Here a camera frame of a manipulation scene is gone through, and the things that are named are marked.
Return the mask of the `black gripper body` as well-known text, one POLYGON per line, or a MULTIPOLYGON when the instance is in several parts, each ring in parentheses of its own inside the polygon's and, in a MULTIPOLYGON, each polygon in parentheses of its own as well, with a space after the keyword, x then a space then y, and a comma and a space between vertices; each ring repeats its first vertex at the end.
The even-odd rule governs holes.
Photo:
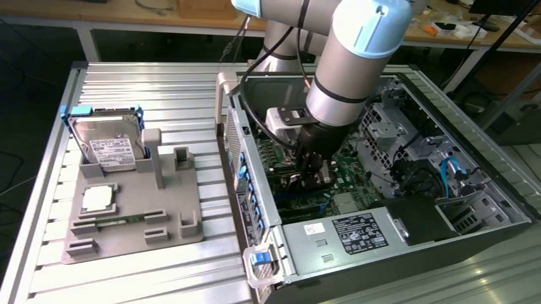
POLYGON ((298 135, 300 154, 316 153, 322 158, 332 158, 344 144, 349 131, 349 125, 341 127, 325 123, 304 125, 298 135))

